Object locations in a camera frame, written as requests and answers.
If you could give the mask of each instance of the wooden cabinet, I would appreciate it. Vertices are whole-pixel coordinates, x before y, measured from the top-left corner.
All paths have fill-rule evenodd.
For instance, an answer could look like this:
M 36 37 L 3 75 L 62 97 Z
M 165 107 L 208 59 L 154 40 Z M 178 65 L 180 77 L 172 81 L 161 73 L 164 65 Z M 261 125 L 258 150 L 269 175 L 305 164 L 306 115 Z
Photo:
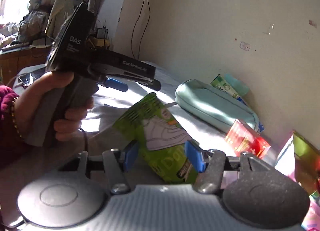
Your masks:
M 2 71 L 3 84 L 7 85 L 9 80 L 16 76 L 25 67 L 44 64 L 50 48 L 18 48 L 8 52 L 0 52 L 0 67 Z

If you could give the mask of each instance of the teal pencil case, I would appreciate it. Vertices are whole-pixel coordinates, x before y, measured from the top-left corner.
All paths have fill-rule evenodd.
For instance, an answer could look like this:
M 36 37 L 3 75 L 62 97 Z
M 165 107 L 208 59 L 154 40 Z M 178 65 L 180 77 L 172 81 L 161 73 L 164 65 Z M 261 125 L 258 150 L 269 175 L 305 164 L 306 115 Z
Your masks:
M 184 110 L 225 133 L 236 119 L 258 131 L 259 118 L 251 108 L 209 84 L 190 79 L 176 89 L 175 96 Z

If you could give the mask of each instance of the hand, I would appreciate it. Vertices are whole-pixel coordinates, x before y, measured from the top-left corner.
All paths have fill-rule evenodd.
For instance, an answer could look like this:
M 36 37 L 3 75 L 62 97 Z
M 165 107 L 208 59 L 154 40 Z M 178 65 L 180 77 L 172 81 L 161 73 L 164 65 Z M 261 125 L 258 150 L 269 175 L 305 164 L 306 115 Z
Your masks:
M 54 88 L 63 88 L 73 80 L 73 72 L 48 72 L 30 85 L 15 102 L 15 118 L 17 127 L 26 136 L 32 126 L 32 120 L 42 96 Z M 81 120 L 87 115 L 87 110 L 93 108 L 93 99 L 89 99 L 84 107 L 68 109 L 65 119 L 54 122 L 56 139 L 68 141 L 81 126 Z

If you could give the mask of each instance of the red package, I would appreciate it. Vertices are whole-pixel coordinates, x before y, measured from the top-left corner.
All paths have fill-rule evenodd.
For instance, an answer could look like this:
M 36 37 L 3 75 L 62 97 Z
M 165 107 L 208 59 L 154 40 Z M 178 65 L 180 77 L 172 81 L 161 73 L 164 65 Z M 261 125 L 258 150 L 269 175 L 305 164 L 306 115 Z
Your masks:
M 225 141 L 233 148 L 236 156 L 240 156 L 242 152 L 250 152 L 261 159 L 270 148 L 258 133 L 239 119 L 233 123 Z

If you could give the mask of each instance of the gold beaded bracelet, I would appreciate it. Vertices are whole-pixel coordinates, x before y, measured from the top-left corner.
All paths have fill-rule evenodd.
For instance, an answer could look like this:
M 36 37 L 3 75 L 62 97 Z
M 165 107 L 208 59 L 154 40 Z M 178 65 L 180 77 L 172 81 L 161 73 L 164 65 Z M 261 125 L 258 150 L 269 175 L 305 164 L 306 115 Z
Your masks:
M 14 100 L 12 101 L 12 105 L 11 105 L 11 116 L 12 116 L 12 122 L 13 122 L 13 125 L 14 125 L 14 128 L 16 129 L 17 131 L 17 134 L 20 138 L 22 138 L 22 135 L 20 134 L 19 132 L 19 129 L 18 129 L 18 126 L 17 126 L 17 123 L 16 123 L 16 118 L 15 118 L 15 115 L 14 115 L 14 105 L 15 105 L 15 102 L 17 101 L 18 98 L 14 98 Z

